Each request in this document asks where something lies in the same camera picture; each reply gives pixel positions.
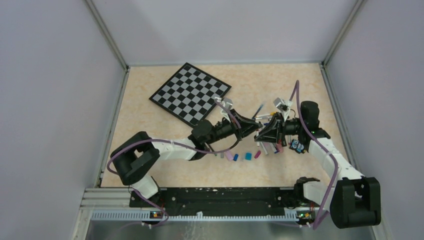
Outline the magenta pen cap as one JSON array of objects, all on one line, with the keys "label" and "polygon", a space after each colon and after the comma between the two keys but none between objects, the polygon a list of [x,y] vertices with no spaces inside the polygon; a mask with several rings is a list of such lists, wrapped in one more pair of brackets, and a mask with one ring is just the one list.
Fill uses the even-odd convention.
[{"label": "magenta pen cap", "polygon": [[255,159],[257,159],[260,155],[261,155],[261,151],[260,150],[258,150],[257,152],[256,152],[256,154],[254,155],[254,158]]}]

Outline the purple highlighter cap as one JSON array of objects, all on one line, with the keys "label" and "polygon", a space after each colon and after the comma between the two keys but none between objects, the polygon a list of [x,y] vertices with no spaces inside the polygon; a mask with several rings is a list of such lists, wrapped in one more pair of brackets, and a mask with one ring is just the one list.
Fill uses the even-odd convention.
[{"label": "purple highlighter cap", "polygon": [[233,156],[233,154],[232,154],[230,151],[226,151],[226,152],[224,153],[224,155],[225,155],[225,157],[226,157],[226,159],[227,159],[228,161],[233,161],[233,160],[234,160],[234,156]]}]

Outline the light blue highlighter cap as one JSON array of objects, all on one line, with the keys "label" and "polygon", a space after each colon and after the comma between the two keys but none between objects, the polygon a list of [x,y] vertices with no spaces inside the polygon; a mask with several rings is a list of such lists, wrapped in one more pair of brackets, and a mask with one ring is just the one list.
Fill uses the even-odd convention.
[{"label": "light blue highlighter cap", "polygon": [[252,153],[251,152],[246,152],[244,155],[244,159],[247,161],[251,161],[252,160]]}]

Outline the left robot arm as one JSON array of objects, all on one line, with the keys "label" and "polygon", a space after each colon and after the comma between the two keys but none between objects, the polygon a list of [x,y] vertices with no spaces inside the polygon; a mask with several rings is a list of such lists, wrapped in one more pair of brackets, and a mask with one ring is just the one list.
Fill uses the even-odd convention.
[{"label": "left robot arm", "polygon": [[140,131],[111,153],[106,167],[114,166],[112,173],[119,176],[122,184],[138,192],[147,206],[154,207],[160,202],[160,188],[148,172],[157,161],[199,160],[215,154],[211,144],[230,136],[239,142],[262,128],[261,123],[239,115],[234,109],[229,112],[228,118],[216,124],[207,119],[199,121],[191,134],[182,139],[157,139]]}]

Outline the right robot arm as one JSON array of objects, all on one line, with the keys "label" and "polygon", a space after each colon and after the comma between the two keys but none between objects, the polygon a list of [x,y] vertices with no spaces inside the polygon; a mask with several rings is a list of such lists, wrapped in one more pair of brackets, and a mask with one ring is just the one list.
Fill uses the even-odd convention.
[{"label": "right robot arm", "polygon": [[325,184],[302,178],[293,192],[299,206],[317,203],[315,224],[330,215],[339,229],[377,226],[381,223],[381,186],[374,177],[366,177],[354,168],[334,145],[329,134],[320,127],[318,104],[303,101],[298,117],[290,118],[292,101],[276,98],[277,112],[254,137],[256,142],[269,143],[313,156],[330,177]]}]

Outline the pink highlighter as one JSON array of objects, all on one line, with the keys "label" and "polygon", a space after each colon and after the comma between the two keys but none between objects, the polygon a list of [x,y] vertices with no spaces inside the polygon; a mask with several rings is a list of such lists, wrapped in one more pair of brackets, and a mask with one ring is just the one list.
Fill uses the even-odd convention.
[{"label": "pink highlighter", "polygon": [[284,152],[284,148],[283,148],[283,146],[280,143],[276,143],[275,144],[275,148],[276,148],[276,151],[278,153],[283,153]]}]

